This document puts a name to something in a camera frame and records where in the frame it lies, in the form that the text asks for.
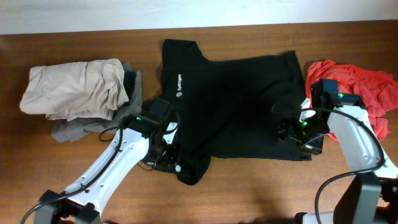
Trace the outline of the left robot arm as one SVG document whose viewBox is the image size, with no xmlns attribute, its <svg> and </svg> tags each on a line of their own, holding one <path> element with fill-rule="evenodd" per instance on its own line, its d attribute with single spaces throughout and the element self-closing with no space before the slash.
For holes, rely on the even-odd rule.
<svg viewBox="0 0 398 224">
<path fill-rule="evenodd" d="M 58 194 L 46 191 L 32 209 L 34 223 L 101 223 L 103 210 L 129 171 L 144 164 L 148 171 L 178 172 L 175 135 L 180 115 L 156 99 L 144 114 L 131 113 L 116 126 L 109 146 L 74 183 Z"/>
</svg>

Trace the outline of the black polo shirt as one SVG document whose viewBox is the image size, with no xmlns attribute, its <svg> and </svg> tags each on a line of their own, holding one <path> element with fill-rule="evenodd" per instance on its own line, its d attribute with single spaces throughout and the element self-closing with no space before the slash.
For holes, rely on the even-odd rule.
<svg viewBox="0 0 398 224">
<path fill-rule="evenodd" d="M 186 185 L 204 176 L 212 157 L 309 161 L 279 128 L 295 128 L 305 99 L 293 50 L 277 55 L 211 61 L 191 40 L 162 45 L 161 98 L 179 113 L 172 172 Z"/>
</svg>

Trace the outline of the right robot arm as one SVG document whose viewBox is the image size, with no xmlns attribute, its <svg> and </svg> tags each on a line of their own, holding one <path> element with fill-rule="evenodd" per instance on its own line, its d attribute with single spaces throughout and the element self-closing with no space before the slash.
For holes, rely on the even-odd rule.
<svg viewBox="0 0 398 224">
<path fill-rule="evenodd" d="M 311 87 L 310 105 L 295 109 L 278 103 L 272 112 L 282 116 L 301 114 L 289 128 L 280 126 L 279 137 L 297 142 L 300 151 L 319 155 L 323 138 L 333 134 L 340 144 L 349 172 L 321 184 L 313 213 L 297 213 L 295 223 L 397 223 L 397 167 L 389 159 L 368 119 L 359 95 L 342 93 L 335 80 L 321 79 Z M 319 211 L 320 195 L 330 183 L 352 177 L 352 182 L 331 212 Z"/>
</svg>

